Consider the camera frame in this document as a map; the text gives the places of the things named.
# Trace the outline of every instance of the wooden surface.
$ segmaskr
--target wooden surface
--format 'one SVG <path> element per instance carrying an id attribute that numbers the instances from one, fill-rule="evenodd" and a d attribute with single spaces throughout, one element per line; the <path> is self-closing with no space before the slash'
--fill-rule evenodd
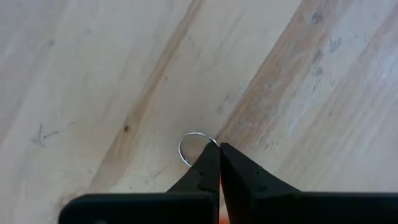
<path id="1" fill-rule="evenodd" d="M 202 130 L 301 190 L 398 191 L 398 2 L 0 2 L 0 223 L 162 192 Z"/>

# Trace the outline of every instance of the wooden board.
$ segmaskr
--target wooden board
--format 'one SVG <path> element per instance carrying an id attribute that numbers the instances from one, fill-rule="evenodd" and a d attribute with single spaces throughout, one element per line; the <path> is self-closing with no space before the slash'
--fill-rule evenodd
<path id="1" fill-rule="evenodd" d="M 0 2 L 0 223 L 162 192 L 180 136 L 301 190 L 398 191 L 398 4 Z"/>

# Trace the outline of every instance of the wood grain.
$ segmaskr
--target wood grain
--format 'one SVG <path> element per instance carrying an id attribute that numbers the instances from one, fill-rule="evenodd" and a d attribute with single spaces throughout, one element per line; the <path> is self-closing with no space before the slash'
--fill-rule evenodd
<path id="1" fill-rule="evenodd" d="M 394 0 L 0 2 L 0 223 L 166 191 L 188 131 L 302 190 L 398 191 L 396 20 Z"/>

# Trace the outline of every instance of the wire ring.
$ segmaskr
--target wire ring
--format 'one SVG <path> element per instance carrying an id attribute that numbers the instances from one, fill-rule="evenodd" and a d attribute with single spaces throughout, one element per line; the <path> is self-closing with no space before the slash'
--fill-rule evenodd
<path id="1" fill-rule="evenodd" d="M 205 134 L 205 133 L 201 133 L 201 132 L 191 132 L 191 133 L 184 134 L 184 135 L 180 138 L 180 140 L 179 140 L 179 142 L 178 142 L 178 153 L 180 154 L 180 157 L 181 157 L 182 161 L 184 161 L 184 163 L 185 163 L 186 165 L 188 165 L 189 167 L 191 167 L 192 165 L 189 163 L 188 159 L 185 158 L 185 156 L 183 155 L 181 143 L 182 143 L 182 141 L 184 140 L 185 137 L 190 136 L 190 135 L 199 135 L 199 136 L 205 137 L 205 138 L 209 139 L 209 141 L 211 141 L 212 143 L 216 144 L 216 145 L 219 147 L 219 145 L 217 144 L 216 140 L 213 139 L 212 137 L 210 137 L 209 135 Z"/>

